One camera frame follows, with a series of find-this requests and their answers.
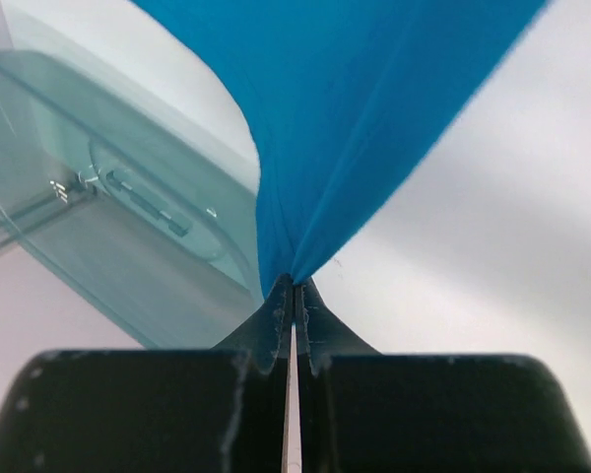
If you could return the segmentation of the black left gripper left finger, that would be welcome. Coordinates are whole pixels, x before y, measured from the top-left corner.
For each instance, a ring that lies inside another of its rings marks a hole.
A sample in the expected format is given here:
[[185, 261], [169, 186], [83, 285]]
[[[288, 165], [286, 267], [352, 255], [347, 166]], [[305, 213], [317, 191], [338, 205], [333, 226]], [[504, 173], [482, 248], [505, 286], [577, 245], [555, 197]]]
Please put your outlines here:
[[208, 350], [54, 350], [0, 409], [0, 472], [279, 472], [294, 285]]

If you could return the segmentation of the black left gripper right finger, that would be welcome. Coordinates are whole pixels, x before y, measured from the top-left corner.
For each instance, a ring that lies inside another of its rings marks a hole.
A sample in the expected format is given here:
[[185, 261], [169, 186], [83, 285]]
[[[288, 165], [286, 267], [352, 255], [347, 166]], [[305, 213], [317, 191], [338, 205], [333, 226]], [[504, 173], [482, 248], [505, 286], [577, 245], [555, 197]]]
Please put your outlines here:
[[384, 355], [294, 289], [306, 472], [591, 472], [554, 374], [520, 354]]

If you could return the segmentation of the blue t-shirt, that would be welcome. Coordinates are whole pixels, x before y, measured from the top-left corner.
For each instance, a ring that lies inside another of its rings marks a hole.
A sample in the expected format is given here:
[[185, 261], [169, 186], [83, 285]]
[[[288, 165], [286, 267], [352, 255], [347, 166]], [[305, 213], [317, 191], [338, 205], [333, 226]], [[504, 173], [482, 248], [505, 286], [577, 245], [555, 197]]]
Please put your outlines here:
[[540, 1], [143, 1], [256, 146], [260, 284], [302, 282], [402, 184]]

